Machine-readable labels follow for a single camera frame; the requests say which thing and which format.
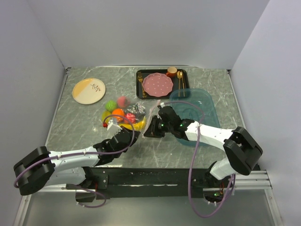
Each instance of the cable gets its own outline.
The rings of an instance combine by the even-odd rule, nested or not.
[[[126,117],[121,116],[121,115],[117,115],[117,114],[111,114],[111,115],[108,115],[107,117],[104,118],[103,121],[105,121],[107,118],[112,117],[112,116],[118,116],[118,117],[123,118],[124,120],[128,121],[128,123],[129,123],[130,126],[132,127],[133,135],[132,135],[132,140],[131,140],[130,144],[129,144],[127,147],[125,147],[124,149],[122,149],[122,150],[120,150],[120,151],[116,151],[116,152],[86,152],[85,154],[119,154],[119,153],[121,153],[121,152],[127,150],[127,149],[132,145],[132,143],[133,143],[133,141],[134,141],[134,138],[135,138],[135,129],[134,129],[134,126],[133,126],[133,124],[131,123],[131,121],[130,121],[129,119],[127,119]],[[42,160],[39,160],[39,161],[35,162],[34,164],[32,164],[32,165],[30,165],[29,167],[27,167],[24,171],[22,171],[22,172],[16,177],[16,179],[15,179],[15,181],[14,181],[14,187],[15,187],[15,188],[19,188],[19,186],[18,186],[18,184],[17,184],[18,181],[19,181],[19,179],[20,179],[25,173],[27,173],[29,170],[31,170],[32,168],[34,168],[35,166],[37,166],[37,165],[39,165],[39,164],[41,164],[41,163],[43,163],[43,162],[52,160],[52,159],[59,159],[59,158],[65,158],[65,157],[70,157],[70,156],[76,156],[76,155],[84,155],[84,153],[62,154],[60,157],[59,157],[58,155],[56,155],[56,156],[47,157],[47,158],[45,158],[45,159],[42,159]],[[106,203],[106,197],[105,197],[103,194],[101,194],[101,193],[99,193],[99,192],[94,192],[94,191],[91,191],[91,190],[82,188],[82,187],[80,187],[80,186],[78,186],[78,185],[75,185],[75,186],[76,186],[77,188],[79,188],[79,189],[84,190],[84,191],[91,192],[91,193],[94,193],[94,194],[98,194],[98,195],[100,195],[100,196],[102,196],[102,197],[104,198],[104,202],[103,202],[102,204],[100,204],[100,205],[97,205],[97,206],[86,206],[86,205],[84,205],[84,204],[82,204],[82,203],[78,203],[79,205],[81,205],[81,206],[83,206],[83,207],[87,207],[87,208],[97,208],[97,207],[103,206],[103,205]]]
[[[83,188],[83,187],[81,187],[81,186],[78,186],[78,185],[75,185],[75,187],[77,187],[77,188],[80,189],[80,190],[84,190],[84,191],[86,191],[86,192],[90,192],[90,193],[93,193],[93,194],[96,194],[96,195],[98,194],[98,195],[100,195],[101,197],[103,197],[103,203],[102,203],[102,204],[99,204],[99,205],[97,205],[97,206],[86,206],[86,205],[84,205],[84,204],[78,202],[77,204],[80,205],[80,206],[82,206],[82,207],[86,207],[86,208],[98,208],[98,207],[102,207],[102,206],[107,202],[107,198],[104,196],[104,194],[102,194],[102,193],[100,193],[100,192],[91,191],[91,190],[89,190],[89,189],[85,189],[85,188]]]
[[[171,101],[171,102],[166,102],[164,103],[165,105],[167,104],[172,104],[172,103],[183,103],[183,104],[188,104],[188,105],[191,105],[195,108],[197,108],[202,114],[202,118],[198,121],[199,123],[201,123],[204,118],[205,118],[205,114],[204,114],[204,111],[202,109],[200,109],[199,107],[197,107],[196,105],[194,104],[191,104],[189,102],[186,102],[186,101]],[[192,176],[192,167],[193,167],[193,163],[194,163],[194,160],[195,160],[195,157],[196,157],[196,154],[197,154],[197,151],[198,151],[198,145],[199,145],[199,139],[200,139],[200,136],[201,136],[201,132],[200,132],[200,129],[199,129],[199,126],[198,126],[198,140],[197,140],[197,144],[196,144],[196,147],[195,147],[195,150],[194,150],[194,153],[193,153],[193,157],[192,157],[192,160],[191,160],[191,164],[190,164],[190,168],[189,168],[189,173],[188,173],[188,199],[189,199],[189,203],[191,205],[191,208],[193,209],[193,211],[200,217],[200,218],[209,218],[211,216],[213,216],[215,213],[217,213],[217,211],[222,207],[223,203],[231,196],[232,192],[233,192],[233,189],[234,189],[234,185],[235,185],[235,174],[233,174],[230,178],[230,181],[228,183],[228,186],[227,186],[227,190],[226,192],[224,193],[224,196],[222,198],[222,201],[219,202],[219,206],[209,215],[202,215],[200,214],[194,203],[193,203],[193,200],[192,200],[192,197],[191,197],[191,176]],[[232,189],[229,193],[229,188],[230,188],[230,185],[232,184],[233,182],[233,186],[232,186]]]

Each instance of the pink plate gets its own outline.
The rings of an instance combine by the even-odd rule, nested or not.
[[[173,90],[171,78],[165,74],[154,73],[147,76],[142,83],[144,91],[154,97],[163,97]]]

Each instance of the table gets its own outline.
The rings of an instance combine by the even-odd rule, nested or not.
[[[78,150],[111,138],[102,127],[101,116],[105,103],[119,96],[136,97],[135,74],[141,69],[166,67],[73,67],[63,89],[60,103],[49,134],[47,148],[50,151]],[[234,129],[242,126],[239,109],[232,91],[227,70],[181,67],[187,71],[190,88],[206,90],[212,97],[220,126]],[[105,96],[93,105],[81,105],[72,97],[75,84],[85,78],[97,78],[106,85]],[[154,101],[142,100],[150,107]],[[193,147],[181,145],[171,134],[164,138],[142,138],[120,158],[105,167],[127,168],[188,168]],[[225,153],[212,146],[202,146],[195,159],[195,168],[208,168],[221,160]]]

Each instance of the orange fruit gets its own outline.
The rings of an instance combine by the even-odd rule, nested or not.
[[[114,111],[112,111],[112,114],[117,114],[117,115],[121,115],[121,116],[125,116],[124,115],[124,111],[120,108],[115,109]],[[114,116],[117,119],[117,122],[121,122],[123,121],[123,118],[118,117],[118,116]]]

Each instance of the blue plastic basin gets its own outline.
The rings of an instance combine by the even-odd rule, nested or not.
[[[170,101],[186,101],[191,104],[198,106],[205,113],[205,118],[202,124],[207,126],[213,126],[220,128],[220,123],[218,121],[216,110],[214,107],[213,100],[209,93],[203,89],[179,89],[174,92],[169,97]],[[202,117],[202,113],[195,107],[184,104],[184,103],[172,103],[171,104],[174,111],[180,116],[181,119],[193,119],[199,121]],[[183,139],[177,139],[181,144],[186,146],[195,146],[196,141],[187,141]]]

